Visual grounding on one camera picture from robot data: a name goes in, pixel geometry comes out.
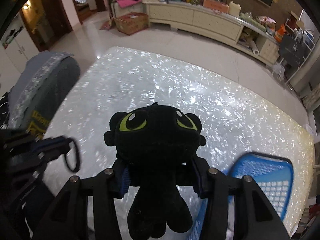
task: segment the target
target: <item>green eye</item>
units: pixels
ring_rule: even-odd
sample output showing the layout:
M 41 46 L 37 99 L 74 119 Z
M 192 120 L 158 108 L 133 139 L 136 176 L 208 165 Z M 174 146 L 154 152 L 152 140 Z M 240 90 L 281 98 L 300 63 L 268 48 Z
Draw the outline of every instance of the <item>green eye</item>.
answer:
M 180 111 L 177 110 L 177 123 L 180 127 L 182 128 L 186 128 L 186 129 L 193 129 L 193 130 L 197 130 L 196 125 L 194 124 L 194 122 L 187 117 L 186 115 L 182 114 Z
M 147 125 L 147 112 L 138 110 L 130 113 L 122 119 L 120 123 L 120 131 L 136 131 L 144 128 Z

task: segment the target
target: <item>plush toy body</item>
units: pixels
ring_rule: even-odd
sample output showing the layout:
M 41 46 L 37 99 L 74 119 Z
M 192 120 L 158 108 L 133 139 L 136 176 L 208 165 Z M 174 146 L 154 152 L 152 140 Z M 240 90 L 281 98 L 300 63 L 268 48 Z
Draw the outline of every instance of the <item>plush toy body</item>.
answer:
M 131 186 L 140 187 L 128 214 L 132 239 L 160 238 L 165 223 L 178 233 L 191 228 L 190 211 L 176 185 L 191 185 L 183 163 L 206 144 L 201 129 L 195 114 L 157 103 L 112 116 L 105 143 L 116 146 L 117 158 L 129 164 Z

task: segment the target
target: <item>black loop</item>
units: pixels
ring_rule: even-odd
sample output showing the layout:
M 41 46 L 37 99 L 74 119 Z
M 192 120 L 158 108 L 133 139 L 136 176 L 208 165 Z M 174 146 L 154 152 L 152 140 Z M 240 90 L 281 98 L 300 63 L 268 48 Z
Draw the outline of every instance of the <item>black loop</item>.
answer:
M 63 157 L 64 157 L 64 161 L 68 167 L 68 169 L 73 172 L 73 173 L 76 173 L 80 170 L 80 164 L 81 164 L 81 160 L 80 160 L 80 152 L 79 152 L 79 147 L 75 141 L 75 139 L 69 137 L 69 143 L 73 142 L 74 146 L 75 146 L 75 152 L 76 152 L 76 166 L 74 169 L 71 169 L 69 163 L 68 163 L 68 160 L 67 160 L 67 153 L 64 153 L 63 154 Z

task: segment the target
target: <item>black plush toy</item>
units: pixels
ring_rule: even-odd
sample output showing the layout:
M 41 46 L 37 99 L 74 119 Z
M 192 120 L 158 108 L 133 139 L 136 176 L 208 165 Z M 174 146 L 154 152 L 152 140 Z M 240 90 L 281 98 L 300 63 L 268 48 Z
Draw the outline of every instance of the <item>black plush toy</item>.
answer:
M 176 185 L 192 184 L 183 163 L 206 144 L 201 129 L 195 114 L 157 103 L 111 117 L 104 141 L 129 164 L 130 185 L 140 187 L 128 214 L 132 239 L 160 238 L 166 222 L 178 233 L 191 228 L 190 211 Z

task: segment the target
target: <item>orange plastic bag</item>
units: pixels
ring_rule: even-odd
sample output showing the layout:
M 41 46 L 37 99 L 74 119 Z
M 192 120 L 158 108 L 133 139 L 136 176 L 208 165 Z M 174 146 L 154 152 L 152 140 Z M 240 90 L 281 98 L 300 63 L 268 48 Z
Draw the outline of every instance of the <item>orange plastic bag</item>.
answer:
M 278 29 L 275 33 L 276 41 L 281 42 L 284 34 L 285 34 L 284 24 L 281 24 L 280 29 Z

